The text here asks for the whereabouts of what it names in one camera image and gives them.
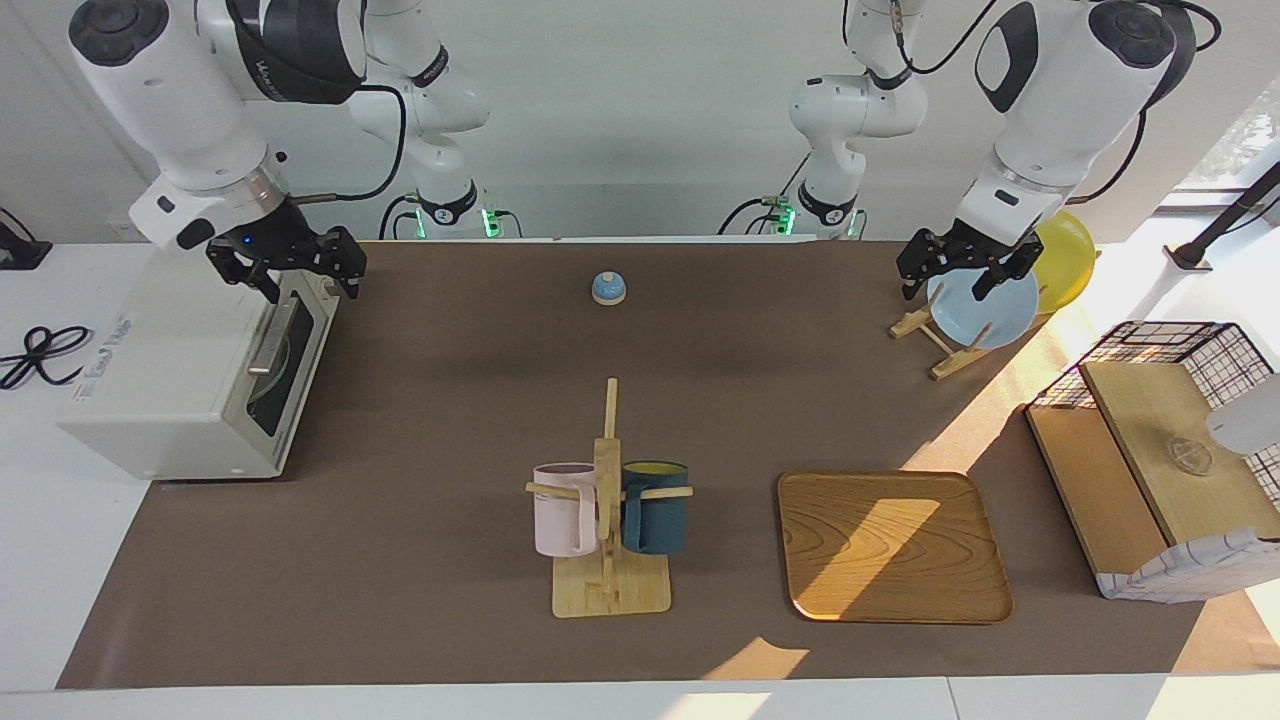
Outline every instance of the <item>window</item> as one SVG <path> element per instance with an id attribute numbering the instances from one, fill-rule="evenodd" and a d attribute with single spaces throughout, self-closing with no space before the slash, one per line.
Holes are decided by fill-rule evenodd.
<path id="1" fill-rule="evenodd" d="M 1175 192 L 1204 192 L 1248 187 L 1260 173 L 1258 163 L 1275 161 L 1280 136 L 1280 78 L 1271 82 L 1249 109 L 1235 120 L 1201 164 L 1178 184 Z"/>

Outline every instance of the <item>wooden mug holder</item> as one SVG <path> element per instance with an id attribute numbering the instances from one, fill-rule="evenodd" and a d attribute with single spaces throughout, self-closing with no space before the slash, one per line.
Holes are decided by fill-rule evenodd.
<path id="1" fill-rule="evenodd" d="M 639 555 L 622 547 L 622 441 L 616 437 L 618 380 L 609 378 L 604 437 L 595 439 L 596 536 L 600 547 L 580 557 L 556 557 L 552 612 L 561 619 L 640 615 L 671 610 L 671 571 L 664 555 Z M 525 491 L 577 500 L 577 492 L 539 483 Z M 690 497 L 691 487 L 652 488 L 641 500 Z"/>
<path id="2" fill-rule="evenodd" d="M 952 347 L 950 342 L 942 338 L 942 334 L 934 332 L 933 328 L 929 327 L 929 323 L 933 322 L 933 304 L 937 302 L 938 293 L 942 292 L 943 287 L 946 287 L 945 282 L 938 283 L 938 287 L 933 290 L 933 293 L 929 296 L 928 302 L 925 302 L 923 307 L 902 315 L 902 319 L 888 329 L 888 336 L 893 340 L 901 340 L 919 331 L 924 337 L 929 338 L 934 345 L 942 348 L 942 352 L 947 355 L 946 359 L 933 368 L 929 368 L 929 377 L 934 380 L 946 379 L 987 356 L 991 350 L 983 350 L 978 346 L 982 345 L 982 341 L 987 340 L 987 336 L 991 334 L 991 329 L 993 327 L 991 323 L 987 323 L 987 325 L 978 332 L 978 337 L 973 338 L 973 342 L 960 348 Z M 1044 324 L 1050 315 L 1051 313 L 1037 315 L 1032 328 Z"/>

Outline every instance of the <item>black cable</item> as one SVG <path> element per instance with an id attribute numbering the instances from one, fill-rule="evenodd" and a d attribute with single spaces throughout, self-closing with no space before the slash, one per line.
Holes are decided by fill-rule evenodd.
<path id="1" fill-rule="evenodd" d="M 516 220 L 516 232 L 520 233 L 520 237 L 525 237 L 525 227 L 520 224 L 520 215 L 512 213 L 511 210 L 498 210 L 497 213 L 494 213 L 494 215 L 498 218 L 509 217 L 513 220 Z"/>
<path id="2" fill-rule="evenodd" d="M 51 386 L 64 386 L 74 380 L 81 370 L 77 369 L 74 373 L 67 375 L 65 378 L 54 378 L 45 370 L 45 360 L 52 360 L 54 357 L 61 357 L 81 348 L 88 338 L 92 337 L 93 331 L 83 325 L 72 325 L 69 328 L 63 328 L 56 333 L 50 331 L 44 325 L 38 325 L 27 331 L 27 337 L 23 338 L 23 346 L 27 348 L 22 355 L 10 355 L 8 357 L 0 357 L 0 365 L 9 365 L 10 363 L 17 363 L 8 373 L 0 378 L 0 389 L 14 389 L 20 386 L 32 372 L 37 373 L 46 383 Z M 64 337 L 74 336 L 73 340 L 59 345 L 58 341 Z"/>
<path id="3" fill-rule="evenodd" d="M 27 233 L 27 238 L 29 238 L 32 242 L 36 242 L 36 236 L 32 234 L 31 229 L 28 229 L 27 225 L 22 224 L 22 220 L 19 220 L 17 215 L 14 215 L 13 213 L 10 213 L 9 210 L 5 210 L 4 208 L 0 208 L 0 213 L 4 213 L 4 215 L 6 218 L 9 218 L 10 220 L 13 220 L 14 224 L 17 224 L 19 228 L 22 228 L 22 232 Z"/>
<path id="4" fill-rule="evenodd" d="M 415 214 L 415 213 L 401 213 L 399 215 L 396 215 L 396 222 L 392 223 L 392 240 L 399 240 L 399 222 L 403 220 L 403 219 L 406 219 L 406 218 L 408 218 L 411 220 L 416 220 L 417 219 L 417 214 Z"/>
<path id="5" fill-rule="evenodd" d="M 800 177 L 800 170 L 804 169 L 805 163 L 809 161 L 809 158 L 813 158 L 813 150 L 805 154 L 804 160 L 800 160 L 800 164 L 796 165 L 796 172 L 791 173 L 791 179 L 787 181 L 787 184 L 782 186 L 782 192 L 780 192 L 778 195 L 781 195 L 782 197 L 787 196 L 787 191 L 791 190 L 791 183 L 794 183 L 796 178 Z"/>
<path id="6" fill-rule="evenodd" d="M 387 240 L 387 225 L 392 222 L 392 213 L 396 211 L 396 208 L 401 202 L 412 202 L 412 201 L 403 195 L 390 201 L 390 204 L 387 206 L 387 210 L 383 213 L 381 224 L 378 225 L 378 240 Z"/>
<path id="7" fill-rule="evenodd" d="M 906 63 L 906 69 L 911 70 L 918 76 L 928 76 L 945 68 L 947 63 L 950 63 L 951 59 L 956 56 L 956 53 L 959 53 L 960 49 L 964 47 L 965 42 L 969 42 L 969 38 L 973 37 L 974 31 L 978 29 L 978 26 L 982 24 L 982 20 L 987 19 L 987 14 L 991 13 L 991 9 L 996 6 L 997 1 L 998 0 L 988 0 L 987 6 L 983 8 L 980 13 L 978 13 L 978 17 L 974 18 L 973 23 L 969 26 L 969 29 L 964 31 L 964 35 L 960 36 L 960 41 L 955 44 L 955 47 L 952 47 L 950 53 L 943 55 L 942 60 L 940 60 L 938 64 L 933 65 L 932 68 L 915 67 L 915 60 L 906 56 L 906 37 L 902 35 L 902 31 L 893 28 L 893 36 L 897 40 L 897 54 L 901 55 L 902 61 Z M 902 12 L 902 6 L 900 5 L 899 0 L 891 0 L 891 3 L 893 4 L 893 6 L 897 9 L 899 13 Z"/>
<path id="8" fill-rule="evenodd" d="M 724 234 L 724 231 L 728 229 L 728 225 L 730 225 L 730 223 L 733 222 L 733 218 L 741 215 L 742 210 L 746 210 L 748 208 L 751 208 L 751 206 L 755 206 L 755 205 L 764 205 L 764 199 L 763 197 L 755 197 L 755 199 L 748 200 L 746 202 L 744 202 L 744 204 L 739 205 L 737 208 L 735 208 L 733 211 L 730 213 L 727 218 L 724 218 L 724 223 L 721 225 L 721 229 L 716 231 L 716 234 Z"/>
<path id="9" fill-rule="evenodd" d="M 1091 192 L 1089 195 L 1078 195 L 1075 197 L 1068 199 L 1066 204 L 1084 205 L 1091 200 L 1097 200 L 1098 197 L 1102 197 L 1103 195 L 1106 195 L 1108 190 L 1115 187 L 1115 184 L 1120 182 L 1120 178 L 1124 177 L 1125 172 L 1129 169 L 1129 165 L 1133 163 L 1133 159 L 1138 155 L 1138 147 L 1142 146 L 1142 138 L 1144 135 L 1147 135 L 1147 110 L 1138 113 L 1138 129 L 1134 131 L 1133 133 L 1133 145 L 1129 146 L 1129 154 L 1124 156 L 1124 161 L 1120 163 L 1119 168 L 1116 168 L 1116 172 L 1114 176 L 1111 176 L 1111 179 L 1108 179 L 1102 187 Z"/>
<path id="10" fill-rule="evenodd" d="M 751 228 L 755 227 L 755 223 L 760 223 L 760 232 L 764 232 L 764 227 L 769 223 L 769 218 L 772 218 L 772 215 L 760 215 L 759 218 L 751 220 L 750 223 L 746 224 L 746 232 L 744 232 L 742 234 L 751 234 Z"/>
<path id="11" fill-rule="evenodd" d="M 1247 228 L 1247 227 L 1252 225 L 1253 223 L 1261 220 L 1262 217 L 1266 215 L 1267 213 L 1270 213 L 1271 210 L 1274 210 L 1276 205 L 1280 205 L 1280 196 L 1276 196 L 1276 199 L 1272 200 L 1266 208 L 1263 208 L 1261 213 L 1258 213 L 1257 215 L 1253 215 L 1253 218 L 1245 220 L 1243 224 L 1235 225 L 1231 229 L 1222 231 L 1222 234 L 1231 234 L 1235 231 L 1243 231 L 1244 228 Z"/>
<path id="12" fill-rule="evenodd" d="M 396 173 L 399 172 L 401 160 L 404 158 L 404 135 L 408 132 L 408 108 L 404 105 L 404 96 L 399 94 L 398 90 L 388 85 L 362 85 L 356 88 L 356 92 L 389 92 L 396 97 L 396 102 L 401 106 L 401 137 L 396 143 L 396 161 L 392 163 L 392 172 L 383 181 L 383 184 L 378 186 L 370 192 L 361 192 L 360 195 L 337 195 L 335 200 L 342 200 L 344 202 L 356 202 L 360 200 L 369 200 L 378 197 L 384 190 L 390 187 L 392 181 L 396 179 Z"/>
<path id="13" fill-rule="evenodd" d="M 1210 47 L 1216 45 L 1217 41 L 1222 37 L 1222 20 L 1220 20 L 1217 15 L 1215 15 L 1210 9 L 1202 5 L 1197 5 L 1196 3 L 1190 3 L 1188 0 L 1151 0 L 1151 1 L 1157 6 L 1170 5 L 1174 8 L 1181 8 L 1187 12 L 1196 13 L 1197 15 L 1208 20 L 1208 24 L 1213 27 L 1213 35 L 1210 36 L 1210 38 L 1206 40 L 1203 45 L 1196 46 L 1197 53 L 1203 53 L 1208 50 Z"/>

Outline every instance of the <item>wooden tray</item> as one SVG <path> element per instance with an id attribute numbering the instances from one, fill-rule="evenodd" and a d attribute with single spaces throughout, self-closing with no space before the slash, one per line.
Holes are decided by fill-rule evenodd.
<path id="1" fill-rule="evenodd" d="M 978 489 L 954 473 L 788 473 L 787 584 L 810 620 L 991 625 L 1014 611 Z"/>

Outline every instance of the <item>yellow plate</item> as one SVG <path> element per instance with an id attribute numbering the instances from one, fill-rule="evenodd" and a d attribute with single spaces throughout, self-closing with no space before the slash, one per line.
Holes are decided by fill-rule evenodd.
<path id="1" fill-rule="evenodd" d="M 1093 277 L 1093 236 L 1075 215 L 1062 210 L 1036 228 L 1044 252 L 1036 261 L 1041 284 L 1039 311 L 1053 313 L 1084 292 Z"/>

